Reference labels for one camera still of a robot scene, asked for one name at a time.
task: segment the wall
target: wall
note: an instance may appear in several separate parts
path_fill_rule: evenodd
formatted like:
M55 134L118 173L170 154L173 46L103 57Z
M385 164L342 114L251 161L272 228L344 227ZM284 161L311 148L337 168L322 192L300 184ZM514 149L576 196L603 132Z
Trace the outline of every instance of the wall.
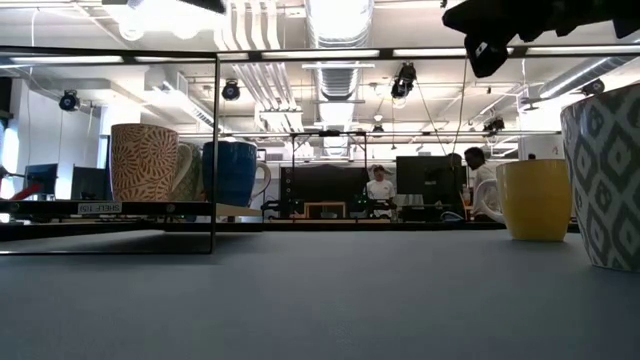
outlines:
M58 102L29 90L28 81L16 79L11 94L11 126L17 130L18 173L27 165L58 163L56 198L69 199L73 166L96 167L100 114L92 119L85 112L64 112ZM14 179L16 191L22 189L22 179Z

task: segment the white patterned mug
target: white patterned mug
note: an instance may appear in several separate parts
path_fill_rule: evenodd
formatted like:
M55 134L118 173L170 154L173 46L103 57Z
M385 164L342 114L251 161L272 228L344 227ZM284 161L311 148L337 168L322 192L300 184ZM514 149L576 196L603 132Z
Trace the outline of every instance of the white patterned mug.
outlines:
M562 111L584 245L595 266L640 271L640 85Z
M111 127L111 189L116 201L169 201L192 158L178 163L178 133L147 124Z

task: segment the white shirt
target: white shirt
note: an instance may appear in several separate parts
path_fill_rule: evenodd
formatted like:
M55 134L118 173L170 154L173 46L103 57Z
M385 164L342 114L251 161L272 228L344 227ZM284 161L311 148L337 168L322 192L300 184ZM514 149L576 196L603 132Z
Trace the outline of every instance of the white shirt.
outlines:
M389 180L371 180L367 183L367 196L373 200L393 200L396 196L396 190ZM375 210L374 214L376 216L387 215L391 217L390 210Z
M485 180L495 179L496 173L488 167L486 164L483 164L476 170L476 180L473 185L473 190L478 189L478 186L482 184ZM475 198L474 193L473 199L473 213L474 214L482 214L480 211L480 201ZM484 197L484 202L487 204L489 209L499 212L500 211L500 200L498 199L498 189L495 187L491 187L487 190Z

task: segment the orange patterned mug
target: orange patterned mug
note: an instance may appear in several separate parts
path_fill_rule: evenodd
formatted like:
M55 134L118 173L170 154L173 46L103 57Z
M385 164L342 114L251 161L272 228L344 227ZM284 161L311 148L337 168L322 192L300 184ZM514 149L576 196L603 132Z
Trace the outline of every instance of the orange patterned mug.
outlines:
M116 201L169 201L187 174L191 157L178 163L178 133L147 124L111 127L111 188Z

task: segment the mug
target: mug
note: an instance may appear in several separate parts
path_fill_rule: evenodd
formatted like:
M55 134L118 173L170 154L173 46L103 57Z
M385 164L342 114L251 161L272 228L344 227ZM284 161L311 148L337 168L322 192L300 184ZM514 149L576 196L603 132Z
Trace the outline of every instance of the mug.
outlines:
M204 144L202 175L207 199L218 204L247 207L263 193L271 182L271 170L267 164L258 162L258 149L254 144L241 141L218 141L218 192L212 196L213 143ZM262 185L253 191L256 169L264 171Z
M191 166L178 163L178 133L147 124L111 127L111 188L116 201L169 201Z
M490 187L498 188L502 213L484 202ZM571 187L564 160L527 160L502 164L496 179L475 189L480 210L506 224L516 240L562 241L571 218Z
M200 149L193 144L181 143L185 146L178 146L178 164L189 163L185 175L179 181L174 181L174 189L169 195L170 201L195 201L202 191L202 155ZM176 169L176 179L179 179L178 172L181 166Z
M584 99L561 118L578 227L591 263L640 271L640 85Z

